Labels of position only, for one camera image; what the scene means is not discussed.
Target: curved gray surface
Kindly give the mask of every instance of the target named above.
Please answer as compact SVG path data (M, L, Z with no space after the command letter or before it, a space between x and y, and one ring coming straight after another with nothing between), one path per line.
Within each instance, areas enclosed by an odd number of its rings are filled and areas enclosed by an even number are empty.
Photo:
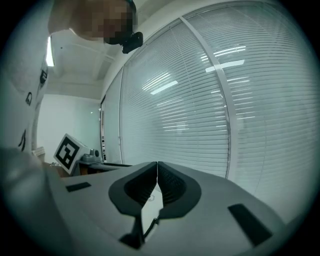
M63 181L57 173L47 170L55 203L72 236L76 255L144 255L118 241L131 231L134 219L120 214L111 204L108 189L113 181L147 164L122 168L116 172L68 177ZM68 185L83 182L88 182L91 187L74 192L66 190Z
M141 251L153 256L232 256L253 248L228 210L243 204L272 233L285 225L274 211L233 182L180 165L166 163L201 186L198 204L183 218L160 220Z

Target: black cutout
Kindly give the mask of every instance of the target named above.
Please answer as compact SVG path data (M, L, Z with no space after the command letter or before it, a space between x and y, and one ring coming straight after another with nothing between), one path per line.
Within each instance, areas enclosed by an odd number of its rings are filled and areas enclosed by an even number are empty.
M145 242L141 210L157 184L157 162L115 181L109 188L109 197L122 214L135 217L131 233L120 241L133 248L140 248Z
M44 70L41 71L40 75L40 89L44 86L45 82L47 81L48 74Z
M272 233L243 204L228 207L242 231L254 246L258 246L272 236Z
M73 154L70 155L70 149L67 148L67 146L70 145L74 151L73 151ZM63 150L64 148L64 151L65 151L65 155L64 157L62 158L60 156L60 152ZM78 147L75 143L73 143L68 137L65 137L59 150L57 151L56 153L56 158L59 159L59 161L61 162L62 165L64 165L68 170L70 169L78 151L79 151L80 147Z
M68 190L68 192L73 192L73 191L82 190L88 187L91 187L91 185L88 182L83 182L75 185L69 185L69 186L66 186L65 188L66 190Z
M200 185L193 178L164 162L158 163L158 184L163 201L159 219L181 218L200 200L202 193Z
M158 223L157 223L157 219L158 219L158 218L154 218L154 219L153 219L153 221L151 222L150 227L148 228L148 230L147 230L147 231L144 233L144 235L143 235L144 238L146 238L146 237L149 235L149 233L151 232L151 230L154 228L155 224L158 224Z
M28 96L26 97L25 102L26 102L29 106L31 105L31 102L32 102L32 93L31 93L31 92L28 93Z
M24 130L23 134L22 134L22 137L21 137L21 141L18 145L18 147L20 147L22 145L22 148L21 148L21 151L23 152L25 150L25 147L26 147L26 131L27 130Z
M157 184L157 162L115 181L109 189L109 197L118 211L133 217L141 215Z

